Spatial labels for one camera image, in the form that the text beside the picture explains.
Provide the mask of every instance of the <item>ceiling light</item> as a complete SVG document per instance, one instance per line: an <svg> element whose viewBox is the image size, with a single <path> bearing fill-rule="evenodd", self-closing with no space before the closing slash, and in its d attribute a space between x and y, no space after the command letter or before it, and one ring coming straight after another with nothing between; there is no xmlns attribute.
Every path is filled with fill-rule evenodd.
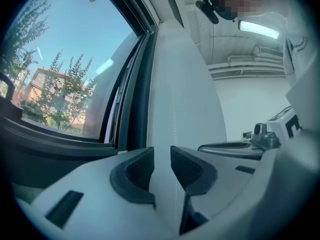
<svg viewBox="0 0 320 240"><path fill-rule="evenodd" d="M274 29L243 20L239 22L239 30L264 35L274 39L278 39L279 37L279 32Z"/></svg>

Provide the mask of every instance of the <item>person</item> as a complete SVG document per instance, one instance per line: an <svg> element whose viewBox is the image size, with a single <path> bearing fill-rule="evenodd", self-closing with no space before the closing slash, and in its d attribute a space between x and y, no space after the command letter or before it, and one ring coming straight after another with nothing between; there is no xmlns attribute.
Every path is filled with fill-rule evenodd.
<svg viewBox="0 0 320 240"><path fill-rule="evenodd" d="M286 39L283 66L291 86L286 95L302 128L320 131L319 38L313 14L302 0L210 0L221 11L240 17L257 17L269 13L285 20Z"/></svg>
<svg viewBox="0 0 320 240"><path fill-rule="evenodd" d="M316 56L318 46L310 24L312 15L297 0L218 0L218 4L238 17L276 13L285 19L288 38L284 44L284 70L291 86L312 64L310 59Z"/></svg>

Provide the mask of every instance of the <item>fluorescent light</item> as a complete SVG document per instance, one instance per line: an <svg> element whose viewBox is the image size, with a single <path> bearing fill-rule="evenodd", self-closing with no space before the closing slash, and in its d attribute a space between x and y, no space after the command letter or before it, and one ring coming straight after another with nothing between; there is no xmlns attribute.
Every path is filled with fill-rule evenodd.
<svg viewBox="0 0 320 240"><path fill-rule="evenodd" d="M96 73L99 75L106 69L110 68L114 64L112 59L108 59L105 63L103 63L97 70Z"/></svg>
<svg viewBox="0 0 320 240"><path fill-rule="evenodd" d="M43 59L42 59L42 55L41 55L40 48L39 48L39 47L37 47L36 49L38 50L38 53L39 53L39 56L40 56L41 60L43 60Z"/></svg>
<svg viewBox="0 0 320 240"><path fill-rule="evenodd" d="M271 29L269 27L255 24L255 23L248 22L248 21L243 21L243 20L240 21L239 29L241 31L257 33L257 34L264 35L264 36L274 38L274 39L278 39L278 37L279 37L278 31Z"/></svg>

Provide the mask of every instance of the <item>headphones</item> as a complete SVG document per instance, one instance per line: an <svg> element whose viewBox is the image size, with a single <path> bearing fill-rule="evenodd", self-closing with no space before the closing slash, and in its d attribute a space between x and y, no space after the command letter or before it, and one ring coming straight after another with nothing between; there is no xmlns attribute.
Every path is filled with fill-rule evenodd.
<svg viewBox="0 0 320 240"><path fill-rule="evenodd" d="M219 18L214 12L227 21L232 21L238 16L236 12L226 11L226 7L219 6L219 0L198 0L195 2L195 6L198 7L213 24L219 23Z"/></svg>

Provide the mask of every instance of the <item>window seal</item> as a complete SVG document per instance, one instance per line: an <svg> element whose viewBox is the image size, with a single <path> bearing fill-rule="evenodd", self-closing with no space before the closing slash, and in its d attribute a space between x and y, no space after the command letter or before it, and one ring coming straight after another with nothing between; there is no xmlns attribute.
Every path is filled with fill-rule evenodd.
<svg viewBox="0 0 320 240"><path fill-rule="evenodd" d="M123 66L120 70L120 73L114 83L114 86L112 88L112 92L111 92L110 97L108 99L107 106L105 108L104 116L102 119L101 130L100 130L100 135L99 135L99 142L100 143L104 143L104 141L105 141L108 120L110 117L112 105L113 105L114 99L116 97L117 90L118 90L119 86L121 85L121 80L122 80L124 74L126 73L126 69L128 67L128 64L129 64L132 56L136 53L137 49L139 49L139 46L141 45L142 40L143 40L143 36L138 36L137 42L135 43L134 48L129 53L128 57L126 58L125 63L123 64Z"/></svg>
<svg viewBox="0 0 320 240"><path fill-rule="evenodd" d="M130 122L131 106L134 96L134 90L137 82L138 73L140 70L141 61L150 38L150 34L147 33L134 55L133 63L129 69L128 78L126 85L123 90L123 95L121 97L121 102L119 105L118 115L117 115L117 127L115 127L115 148L119 151L127 150L127 139L128 139L128 129Z"/></svg>
<svg viewBox="0 0 320 240"><path fill-rule="evenodd" d="M157 37L158 30L154 25L143 54L134 88L130 112L132 120L130 120L128 128L128 151L147 147L148 107Z"/></svg>

